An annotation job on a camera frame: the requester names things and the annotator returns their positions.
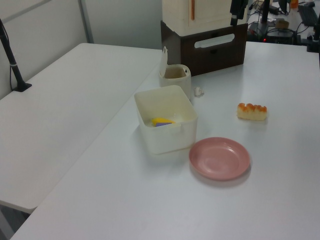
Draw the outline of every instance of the bread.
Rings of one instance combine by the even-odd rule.
[[[237,108],[237,116],[240,119],[248,119],[255,121],[263,121],[267,117],[267,107],[261,105],[252,105],[248,103],[239,103]]]

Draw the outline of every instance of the container handle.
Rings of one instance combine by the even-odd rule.
[[[202,41],[196,41],[194,43],[194,47],[196,49],[197,48],[209,48],[209,47],[220,45],[220,44],[230,43],[234,39],[235,39],[235,35],[232,33],[232,34],[228,34],[228,35],[224,35],[224,36],[209,38],[209,39],[202,40]]]

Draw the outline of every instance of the black stand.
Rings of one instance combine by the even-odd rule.
[[[30,83],[25,83],[24,80],[22,79],[14,54],[12,53],[12,50],[10,48],[9,41],[7,39],[4,25],[1,19],[0,19],[0,39],[17,82],[16,88],[14,88],[13,90],[17,92],[23,92],[26,89],[30,88],[32,85]]]
[[[261,22],[253,22],[248,31],[248,41],[259,42],[262,38],[267,35],[269,25],[268,12],[269,12],[270,0],[265,0],[262,6],[262,18]]]
[[[306,51],[310,53],[319,53],[319,36],[320,36],[320,15],[318,22],[314,26],[314,35],[312,40],[309,40],[306,44]]]

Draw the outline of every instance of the white lid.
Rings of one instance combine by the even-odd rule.
[[[166,74],[166,70],[168,67],[168,50],[166,48],[166,46],[164,46],[163,50],[162,50],[162,56],[161,56],[161,61],[160,61],[160,75],[161,77],[164,77]]]

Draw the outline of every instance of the electronic equipment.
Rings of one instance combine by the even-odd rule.
[[[316,25],[318,17],[312,7],[298,5],[298,10],[305,26],[314,27]]]

